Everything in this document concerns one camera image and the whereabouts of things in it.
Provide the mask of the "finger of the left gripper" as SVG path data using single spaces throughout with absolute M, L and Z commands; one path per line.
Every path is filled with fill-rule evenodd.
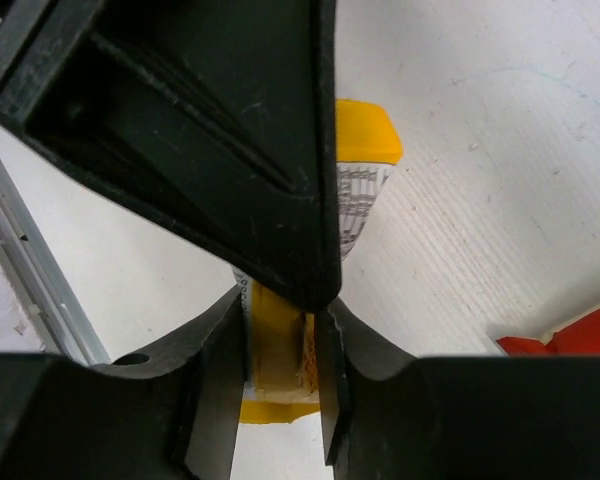
M 299 308 L 341 288 L 332 1 L 0 1 L 0 125 Z

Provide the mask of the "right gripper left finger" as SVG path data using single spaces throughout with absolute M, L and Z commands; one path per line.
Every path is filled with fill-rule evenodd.
M 0 479 L 227 479 L 245 359 L 237 289 L 111 364 L 0 353 Z

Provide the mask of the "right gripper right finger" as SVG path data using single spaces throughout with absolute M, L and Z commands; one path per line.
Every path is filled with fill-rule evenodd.
M 338 479 L 600 479 L 600 357 L 417 358 L 341 302 L 315 338 Z

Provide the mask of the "yellow snack bar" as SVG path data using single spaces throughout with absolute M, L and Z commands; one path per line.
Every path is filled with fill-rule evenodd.
M 336 102 L 336 167 L 340 256 L 360 237 L 403 147 L 380 106 Z M 244 424 L 292 423 L 319 410 L 315 317 L 283 300 L 239 269 L 249 373 L 241 404 Z

